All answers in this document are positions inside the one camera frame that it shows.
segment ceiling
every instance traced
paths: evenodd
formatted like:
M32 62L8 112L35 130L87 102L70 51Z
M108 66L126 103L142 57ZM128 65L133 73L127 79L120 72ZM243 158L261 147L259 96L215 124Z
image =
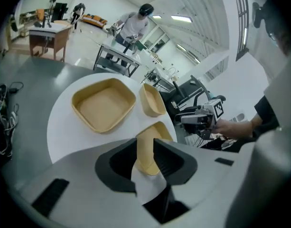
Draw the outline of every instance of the ceiling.
M161 19L153 19L153 21L175 44L180 44L187 51L192 52L200 61L217 49L229 47L228 25L222 0L128 1L137 6L150 3L155 8L154 15L162 16ZM173 20L171 15L190 17L192 23ZM206 76L211 80L222 73L226 66L225 61L221 62Z

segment floor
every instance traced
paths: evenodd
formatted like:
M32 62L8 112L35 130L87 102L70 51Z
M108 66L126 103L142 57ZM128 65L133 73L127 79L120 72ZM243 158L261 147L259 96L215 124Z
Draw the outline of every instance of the floor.
M9 186L20 189L51 165L47 123L60 94L74 81L96 73L79 66L22 54L7 53L0 62L0 84L23 82L9 95L9 110L18 104L19 123L12 139L12 161L2 172Z
M71 32L66 45L65 62L78 67L85 67L93 69L94 62L100 49L100 44L107 38L107 33L102 29L87 24L84 22L78 22L77 30ZM19 45L29 45L29 38L19 38L14 42ZM53 49L48 49L48 54L53 55ZM57 58L63 56L63 50L60 50L56 54ZM144 79L144 70L138 68L131 76L138 82Z

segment ceiling light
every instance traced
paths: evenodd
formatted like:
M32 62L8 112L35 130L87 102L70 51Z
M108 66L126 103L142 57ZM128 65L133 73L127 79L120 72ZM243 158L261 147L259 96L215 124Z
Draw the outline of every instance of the ceiling light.
M79 62L80 62L80 58L75 62L75 66L78 66Z
M248 32L248 29L247 28L244 28L244 45L246 43L246 35L247 35L247 32Z
M180 49L186 51L186 50L185 50L181 45L177 44L177 46L178 46Z
M183 16L175 16L175 15L172 15L172 18L174 20L180 20L180 21L189 22L189 23L192 22L192 19L190 17L183 17Z

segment black sleeve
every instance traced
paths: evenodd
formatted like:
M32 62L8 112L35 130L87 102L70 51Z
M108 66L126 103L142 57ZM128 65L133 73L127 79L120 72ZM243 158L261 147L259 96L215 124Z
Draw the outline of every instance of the black sleeve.
M255 105L255 110L263 120L263 123L268 122L271 116L275 115L270 103L265 96L261 98L260 101Z

